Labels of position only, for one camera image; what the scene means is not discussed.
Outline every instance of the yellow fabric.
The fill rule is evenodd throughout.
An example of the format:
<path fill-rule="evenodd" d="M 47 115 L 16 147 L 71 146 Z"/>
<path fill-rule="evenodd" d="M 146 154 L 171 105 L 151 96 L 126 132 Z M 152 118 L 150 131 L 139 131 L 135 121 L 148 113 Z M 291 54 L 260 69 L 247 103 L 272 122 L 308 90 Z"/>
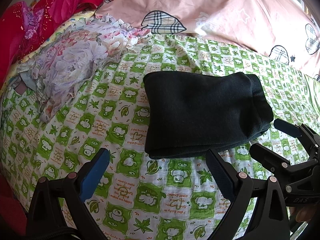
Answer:
<path fill-rule="evenodd" d="M 95 10 L 89 10 L 89 11 L 83 11 L 83 12 L 78 12 L 74 14 L 69 20 L 61 24 L 60 27 L 56 29 L 56 31 L 50 36 L 50 38 L 47 41 L 45 41 L 37 50 L 26 55 L 22 60 L 19 60 L 16 63 L 12 64 L 8 71 L 5 82 L 0 90 L 0 97 L 2 96 L 4 91 L 7 89 L 8 84 L 10 83 L 10 79 L 17 75 L 17 66 L 19 64 L 26 62 L 28 59 L 32 58 L 36 53 L 38 53 L 42 47 L 45 47 L 46 45 L 55 41 L 58 33 L 63 33 L 73 22 L 78 21 L 80 18 L 85 18 L 85 19 L 90 18 L 94 15 L 94 13 L 95 13 Z"/>

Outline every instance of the floral fabric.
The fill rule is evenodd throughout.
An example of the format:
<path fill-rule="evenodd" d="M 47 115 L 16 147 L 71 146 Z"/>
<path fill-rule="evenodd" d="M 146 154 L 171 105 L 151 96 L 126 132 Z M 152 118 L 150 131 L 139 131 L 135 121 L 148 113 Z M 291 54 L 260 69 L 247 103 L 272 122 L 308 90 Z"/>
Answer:
<path fill-rule="evenodd" d="M 138 52 L 151 37 L 149 30 L 134 29 L 109 16 L 91 18 L 84 26 L 78 24 L 17 69 L 26 85 L 37 91 L 44 122 L 75 97 L 99 64 L 118 61 L 127 49 Z"/>
<path fill-rule="evenodd" d="M 7 86 L 9 84 L 11 84 L 13 78 L 15 78 L 17 76 L 17 67 L 18 67 L 18 65 L 26 62 L 27 60 L 32 58 L 35 54 L 38 54 L 41 48 L 43 48 L 46 45 L 48 45 L 48 44 L 52 43 L 53 41 L 55 41 L 57 39 L 57 37 L 59 36 L 59 34 L 63 33 L 70 25 L 72 25 L 72 24 L 74 24 L 75 22 L 78 22 L 78 21 L 82 22 L 83 25 L 84 25 L 84 22 L 88 18 L 91 18 L 93 16 L 93 14 L 94 14 L 93 10 L 82 11 L 82 12 L 74 14 L 69 20 L 67 20 L 66 22 L 61 24 L 56 29 L 55 33 L 53 33 L 43 44 L 41 44 L 38 49 L 36 49 L 35 51 L 29 53 L 28 55 L 23 57 L 21 60 L 18 60 L 14 64 L 12 64 L 10 66 L 9 70 L 8 70 L 8 73 L 7 73 L 7 76 L 5 78 L 4 84 L 1 87 L 0 96 L 7 89 Z"/>

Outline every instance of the bedsheet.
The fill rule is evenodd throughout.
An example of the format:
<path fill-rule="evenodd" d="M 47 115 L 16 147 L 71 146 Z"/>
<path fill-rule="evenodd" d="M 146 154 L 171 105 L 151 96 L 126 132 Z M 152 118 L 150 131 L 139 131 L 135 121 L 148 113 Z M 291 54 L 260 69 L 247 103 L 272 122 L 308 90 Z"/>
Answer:
<path fill-rule="evenodd" d="M 320 132 L 317 81 L 234 45 L 157 34 L 140 53 L 126 53 L 118 63 L 100 66 L 49 123 L 40 122 L 33 91 L 20 96 L 8 88 L 2 98 L 1 163 L 26 209 L 41 176 L 58 179 L 78 171 L 105 147 L 110 165 L 85 204 L 108 239 L 207 239 L 230 202 L 222 197 L 202 157 L 151 160 L 144 152 L 149 107 L 142 78 L 152 71 L 254 73 L 275 118 L 303 122 Z M 297 139 L 273 126 L 254 142 L 292 164 L 308 158 Z M 266 179 L 270 173 L 250 158 L 250 143 L 220 154 L 237 171 Z M 175 181 L 176 176 L 183 180 Z M 248 226 L 254 203 L 252 199 L 236 237 Z M 60 204 L 67 223 L 75 226 L 63 199 Z"/>

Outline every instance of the human hand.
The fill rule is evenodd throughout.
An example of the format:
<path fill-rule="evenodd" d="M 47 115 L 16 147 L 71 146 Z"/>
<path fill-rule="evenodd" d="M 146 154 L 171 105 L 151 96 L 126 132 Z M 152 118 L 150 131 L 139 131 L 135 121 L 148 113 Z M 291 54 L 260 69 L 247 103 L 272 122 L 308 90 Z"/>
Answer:
<path fill-rule="evenodd" d="M 312 217 L 314 216 L 314 214 L 316 213 L 316 210 L 318 209 L 318 207 L 320 206 L 320 204 L 318 205 L 306 205 L 303 206 L 301 208 L 296 208 L 296 207 L 290 207 L 290 215 L 294 214 L 295 212 L 297 213 L 296 216 L 296 221 L 297 222 L 309 222 Z"/>

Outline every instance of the pillowcase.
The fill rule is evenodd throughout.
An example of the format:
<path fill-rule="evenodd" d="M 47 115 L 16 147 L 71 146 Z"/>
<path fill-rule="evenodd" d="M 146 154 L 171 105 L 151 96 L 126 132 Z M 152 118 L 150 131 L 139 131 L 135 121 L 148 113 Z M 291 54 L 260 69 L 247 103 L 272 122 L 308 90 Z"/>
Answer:
<path fill-rule="evenodd" d="M 293 0 L 106 0 L 96 16 L 107 13 L 152 33 L 234 44 L 319 74 L 319 31 Z"/>

